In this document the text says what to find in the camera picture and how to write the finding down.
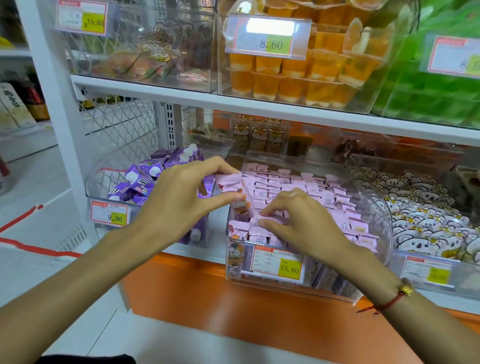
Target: shelf upright post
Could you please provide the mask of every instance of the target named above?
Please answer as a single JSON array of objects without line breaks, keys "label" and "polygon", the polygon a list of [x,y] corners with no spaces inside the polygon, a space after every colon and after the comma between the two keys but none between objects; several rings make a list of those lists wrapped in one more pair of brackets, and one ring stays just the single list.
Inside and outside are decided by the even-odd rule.
[{"label": "shelf upright post", "polygon": [[80,220],[93,245],[98,241],[98,234],[93,223],[85,221],[88,209],[85,182],[93,165],[93,149],[85,136],[86,127],[78,110],[64,43],[55,30],[56,1],[16,2]]}]

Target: yellow price label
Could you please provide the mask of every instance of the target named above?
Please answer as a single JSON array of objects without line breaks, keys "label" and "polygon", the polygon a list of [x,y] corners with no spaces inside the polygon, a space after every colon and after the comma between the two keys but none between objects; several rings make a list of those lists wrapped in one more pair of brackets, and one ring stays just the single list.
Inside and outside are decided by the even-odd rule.
[{"label": "yellow price label", "polygon": [[82,15],[82,30],[98,34],[105,34],[105,14],[84,12]]},{"label": "yellow price label", "polygon": [[126,226],[127,214],[122,214],[120,212],[112,212],[110,214],[110,222],[115,225]]},{"label": "yellow price label", "polygon": [[467,62],[465,74],[480,77],[480,54],[472,54]]},{"label": "yellow price label", "polygon": [[438,284],[448,284],[448,279],[450,278],[450,271],[447,269],[440,268],[430,268],[430,273],[428,274],[427,281]]},{"label": "yellow price label", "polygon": [[267,35],[267,41],[265,50],[268,53],[274,54],[290,54],[290,45],[292,43],[292,36],[277,36],[277,35]]},{"label": "yellow price label", "polygon": [[280,259],[278,275],[285,278],[300,279],[301,262]]}]

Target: orange panel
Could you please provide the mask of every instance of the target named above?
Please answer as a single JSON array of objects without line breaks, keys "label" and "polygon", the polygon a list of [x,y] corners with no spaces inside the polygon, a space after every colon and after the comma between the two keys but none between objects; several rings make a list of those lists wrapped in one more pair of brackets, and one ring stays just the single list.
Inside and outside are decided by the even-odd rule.
[{"label": "orange panel", "polygon": [[[135,314],[342,364],[421,363],[382,316],[228,282],[224,265],[160,254],[123,281]],[[478,316],[452,313],[479,332]]]}]

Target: red string bracelet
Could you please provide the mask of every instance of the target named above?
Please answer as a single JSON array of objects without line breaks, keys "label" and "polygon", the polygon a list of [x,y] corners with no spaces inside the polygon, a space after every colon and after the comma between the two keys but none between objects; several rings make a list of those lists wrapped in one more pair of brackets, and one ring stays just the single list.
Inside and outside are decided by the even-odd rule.
[{"label": "red string bracelet", "polygon": [[387,308],[396,304],[397,301],[400,298],[402,298],[403,296],[410,296],[413,292],[413,287],[412,287],[411,283],[407,279],[402,279],[402,282],[404,284],[398,286],[398,293],[390,302],[387,302],[387,303],[382,304],[380,306],[365,307],[364,309],[362,309],[360,311],[357,311],[357,314],[375,309],[376,311],[375,311],[374,315],[378,315],[381,311],[385,311]]}]

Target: white packaging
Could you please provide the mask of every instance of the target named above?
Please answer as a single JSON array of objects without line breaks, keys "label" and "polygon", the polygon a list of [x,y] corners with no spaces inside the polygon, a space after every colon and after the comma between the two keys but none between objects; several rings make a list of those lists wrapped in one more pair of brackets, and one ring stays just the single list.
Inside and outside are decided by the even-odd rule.
[{"label": "white packaging", "polygon": [[17,124],[15,124],[2,101],[0,101],[0,132],[6,133],[15,129],[18,129]]},{"label": "white packaging", "polygon": [[36,124],[32,114],[30,114],[11,84],[6,82],[0,83],[0,100],[19,127],[27,128]]}]

